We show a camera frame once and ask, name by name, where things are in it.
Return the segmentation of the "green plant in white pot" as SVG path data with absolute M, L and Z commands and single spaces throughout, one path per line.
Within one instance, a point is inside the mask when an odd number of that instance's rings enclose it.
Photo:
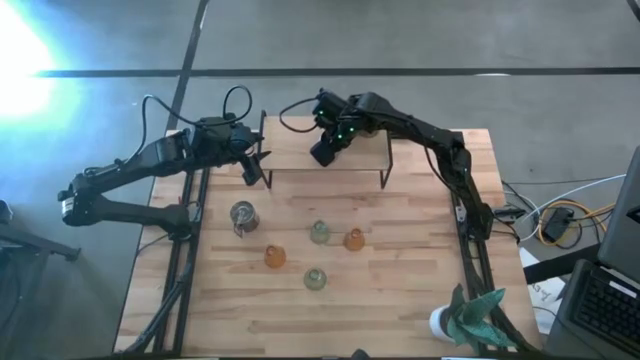
M 476 353 L 480 353 L 481 345 L 515 347 L 515 342 L 505 331 L 485 320 L 492 310 L 500 310 L 499 304 L 505 292 L 502 288 L 466 300 L 463 286 L 458 284 L 452 291 L 450 303 L 431 312 L 429 326 L 432 334 L 456 346 L 467 344 Z

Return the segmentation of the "green glass candlestick holder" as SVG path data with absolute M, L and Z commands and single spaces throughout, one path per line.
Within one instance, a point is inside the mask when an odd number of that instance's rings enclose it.
M 319 291 L 327 284 L 327 275 L 320 268 L 310 268 L 306 271 L 303 283 L 308 290 Z
M 317 220 L 310 229 L 310 240 L 317 245 L 326 244 L 331 237 L 328 225 L 322 221 Z

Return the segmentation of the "black metal table frame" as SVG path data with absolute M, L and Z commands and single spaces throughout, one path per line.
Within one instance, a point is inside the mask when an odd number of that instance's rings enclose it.
M 214 170 L 187 299 L 170 312 L 167 345 L 194 357 L 466 355 L 438 340 L 428 318 L 465 280 L 455 216 L 423 150 L 395 141 L 394 168 L 381 188 L 368 172 L 277 172 L 270 189 L 248 187 L 238 167 Z M 260 223 L 243 238 L 231 207 L 248 201 Z M 310 240 L 324 221 L 326 244 Z M 360 228 L 365 246 L 343 239 Z M 286 251 L 277 269 L 264 262 L 268 245 Z M 308 290 L 310 268 L 326 286 Z

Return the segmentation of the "white paper sheet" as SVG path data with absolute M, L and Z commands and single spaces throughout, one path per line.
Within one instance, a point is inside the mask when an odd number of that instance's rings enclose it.
M 528 286 L 537 327 L 541 334 L 550 334 L 555 313 L 562 302 L 562 291 L 565 285 L 561 278 L 556 277 Z

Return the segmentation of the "dark grey laptop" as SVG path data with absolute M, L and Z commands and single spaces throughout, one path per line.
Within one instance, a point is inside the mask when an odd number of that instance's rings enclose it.
M 596 258 L 574 267 L 545 350 L 586 360 L 640 360 L 640 145 Z

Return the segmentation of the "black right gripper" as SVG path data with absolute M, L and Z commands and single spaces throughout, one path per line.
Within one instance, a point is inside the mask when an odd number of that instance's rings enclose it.
M 335 160 L 335 151 L 351 145 L 356 135 L 352 124 L 355 105 L 359 95 L 343 99 L 333 92 L 320 92 L 316 97 L 314 116 L 316 125 L 322 129 L 319 141 L 311 149 L 312 157 L 323 167 Z

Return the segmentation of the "amber glass candlestick holder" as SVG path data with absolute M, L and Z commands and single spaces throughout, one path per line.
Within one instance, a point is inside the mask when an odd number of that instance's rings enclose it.
M 281 246 L 268 245 L 265 249 L 264 262 L 269 268 L 281 268 L 286 263 L 285 249 Z
M 343 246 L 349 251 L 360 251 L 365 246 L 365 236 L 360 228 L 353 228 L 343 239 Z

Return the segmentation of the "wooden shelf black metal legs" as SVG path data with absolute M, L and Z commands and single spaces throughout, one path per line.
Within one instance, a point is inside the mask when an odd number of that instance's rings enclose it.
M 272 187 L 274 172 L 324 170 L 377 171 L 381 188 L 384 188 L 393 168 L 391 138 L 385 131 L 373 137 L 356 137 L 327 167 L 321 166 L 310 153 L 311 147 L 320 140 L 321 130 L 303 134 L 291 132 L 280 124 L 278 116 L 270 116 L 262 110 L 259 133 L 264 139 L 258 152 L 271 152 L 261 161 L 268 189 Z

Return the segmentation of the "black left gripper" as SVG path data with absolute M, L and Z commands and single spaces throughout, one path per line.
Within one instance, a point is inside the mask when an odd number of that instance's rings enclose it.
M 247 186 L 255 185 L 263 176 L 260 161 L 270 155 L 269 151 L 245 156 L 260 141 L 260 136 L 243 124 L 227 124 L 219 128 L 223 144 L 219 160 L 221 163 L 235 163 L 241 159 L 243 180 Z

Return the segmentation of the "black metal stand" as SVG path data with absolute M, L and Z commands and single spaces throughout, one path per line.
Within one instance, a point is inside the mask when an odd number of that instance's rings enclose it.
M 75 261 L 79 257 L 80 248 L 73 248 L 13 227 L 13 215 L 9 204 L 0 199 L 0 240 L 61 255 L 67 261 Z

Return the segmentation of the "black power adapter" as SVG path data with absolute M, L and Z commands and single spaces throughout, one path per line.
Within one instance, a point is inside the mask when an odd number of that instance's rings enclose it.
M 565 207 L 553 208 L 551 215 L 542 226 L 541 239 L 550 244 L 557 243 L 564 236 L 573 219 L 573 210 Z

